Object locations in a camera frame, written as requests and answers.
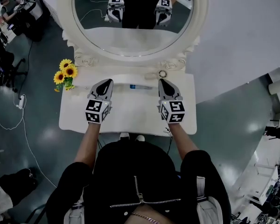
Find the small round object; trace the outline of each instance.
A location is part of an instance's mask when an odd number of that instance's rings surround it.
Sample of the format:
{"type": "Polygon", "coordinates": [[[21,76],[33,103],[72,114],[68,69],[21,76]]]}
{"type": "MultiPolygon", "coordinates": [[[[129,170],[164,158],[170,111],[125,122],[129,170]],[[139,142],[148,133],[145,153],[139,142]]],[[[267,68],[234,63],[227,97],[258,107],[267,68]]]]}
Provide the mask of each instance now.
{"type": "Polygon", "coordinates": [[[160,71],[159,71],[159,76],[160,76],[161,78],[166,78],[166,77],[167,77],[167,72],[164,71],[164,70],[160,70],[160,71]]]}

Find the vanity table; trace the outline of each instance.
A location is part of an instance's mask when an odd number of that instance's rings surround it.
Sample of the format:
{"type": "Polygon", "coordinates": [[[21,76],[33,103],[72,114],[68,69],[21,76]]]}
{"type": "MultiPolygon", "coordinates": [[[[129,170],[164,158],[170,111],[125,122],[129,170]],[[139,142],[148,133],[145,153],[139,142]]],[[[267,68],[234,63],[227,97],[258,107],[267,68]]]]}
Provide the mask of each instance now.
{"type": "Polygon", "coordinates": [[[194,0],[194,9],[177,33],[153,30],[99,27],[84,29],[77,18],[75,0],[57,0],[63,39],[73,47],[78,76],[75,88],[63,90],[59,126],[85,133],[85,108],[91,87],[112,79],[112,109],[101,132],[147,133],[166,136],[161,120],[158,80],[174,83],[183,96],[186,115],[181,123],[195,134],[196,99],[194,77],[185,73],[186,56],[199,43],[199,32],[207,13],[207,0],[194,0]]]}

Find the sunflower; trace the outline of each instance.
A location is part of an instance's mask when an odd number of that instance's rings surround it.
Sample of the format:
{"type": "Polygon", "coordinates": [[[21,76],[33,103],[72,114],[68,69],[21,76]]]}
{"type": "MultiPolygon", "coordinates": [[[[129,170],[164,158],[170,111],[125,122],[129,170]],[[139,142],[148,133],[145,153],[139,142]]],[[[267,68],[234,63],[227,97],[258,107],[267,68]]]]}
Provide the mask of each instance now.
{"type": "Polygon", "coordinates": [[[74,65],[70,65],[64,68],[63,73],[66,77],[73,77],[75,78],[78,74],[78,69],[74,65]]]}
{"type": "Polygon", "coordinates": [[[64,59],[60,62],[59,68],[60,70],[63,70],[64,68],[70,66],[72,64],[72,61],[69,59],[64,59]]]}
{"type": "Polygon", "coordinates": [[[65,90],[66,90],[66,91],[69,91],[69,90],[74,89],[74,88],[75,88],[75,86],[74,86],[74,85],[71,85],[71,86],[69,86],[69,87],[66,87],[65,90]]]}
{"type": "Polygon", "coordinates": [[[54,75],[54,82],[56,84],[61,84],[64,81],[64,74],[62,71],[57,71],[56,74],[54,75]]]}

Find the white mirror frame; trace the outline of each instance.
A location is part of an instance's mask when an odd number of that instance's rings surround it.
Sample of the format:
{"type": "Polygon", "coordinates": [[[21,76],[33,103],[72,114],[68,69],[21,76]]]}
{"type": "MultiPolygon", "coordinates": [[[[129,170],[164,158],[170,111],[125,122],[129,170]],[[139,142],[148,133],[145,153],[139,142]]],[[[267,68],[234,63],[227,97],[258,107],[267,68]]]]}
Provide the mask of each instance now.
{"type": "Polygon", "coordinates": [[[91,43],[84,35],[80,22],[78,21],[74,0],[57,0],[57,13],[59,21],[64,29],[70,43],[74,49],[79,49],[85,55],[95,60],[95,63],[101,64],[116,64],[127,66],[152,66],[158,63],[163,63],[168,60],[170,63],[173,59],[177,62],[179,57],[185,56],[185,53],[191,49],[197,41],[200,30],[204,24],[208,10],[208,0],[194,0],[193,13],[190,23],[184,28],[183,34],[170,46],[144,56],[122,56],[102,50],[95,44],[91,43]]]}

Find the white cable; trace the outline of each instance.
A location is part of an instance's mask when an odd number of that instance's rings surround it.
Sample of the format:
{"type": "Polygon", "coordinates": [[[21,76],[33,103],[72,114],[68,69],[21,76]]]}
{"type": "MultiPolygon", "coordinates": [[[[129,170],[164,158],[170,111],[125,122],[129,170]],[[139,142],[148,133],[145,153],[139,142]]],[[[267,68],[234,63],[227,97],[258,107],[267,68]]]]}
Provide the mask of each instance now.
{"type": "Polygon", "coordinates": [[[108,2],[108,1],[92,1],[92,0],[90,0],[90,2],[108,2]]]}
{"type": "Polygon", "coordinates": [[[98,10],[98,11],[101,12],[102,18],[105,17],[105,16],[103,16],[103,13],[102,13],[102,10],[101,10],[101,9],[93,9],[93,10],[90,10],[88,13],[90,13],[91,11],[96,11],[96,10],[98,10]]]}
{"type": "Polygon", "coordinates": [[[27,134],[26,134],[26,124],[25,124],[25,119],[24,119],[24,109],[25,109],[26,103],[27,103],[27,96],[26,96],[25,94],[23,94],[23,96],[25,96],[25,105],[24,105],[23,108],[22,108],[22,118],[21,118],[20,122],[19,122],[15,127],[13,127],[13,128],[5,128],[1,123],[0,123],[0,126],[1,126],[2,128],[4,128],[4,129],[6,129],[6,130],[13,130],[13,129],[15,129],[15,128],[23,121],[23,123],[24,123],[24,131],[25,131],[25,138],[26,138],[26,141],[27,141],[27,145],[28,145],[28,148],[29,148],[29,150],[30,150],[32,156],[33,156],[34,159],[35,159],[35,162],[36,162],[36,164],[37,164],[37,167],[38,167],[39,171],[41,172],[41,174],[42,174],[55,188],[57,188],[56,185],[55,185],[54,183],[52,183],[51,180],[50,180],[49,178],[47,178],[47,176],[42,172],[41,167],[39,166],[39,164],[38,164],[38,162],[37,162],[37,159],[36,159],[35,155],[33,154],[32,150],[31,150],[31,148],[30,148],[30,145],[29,145],[29,142],[28,142],[28,138],[27,138],[27,134]]]}

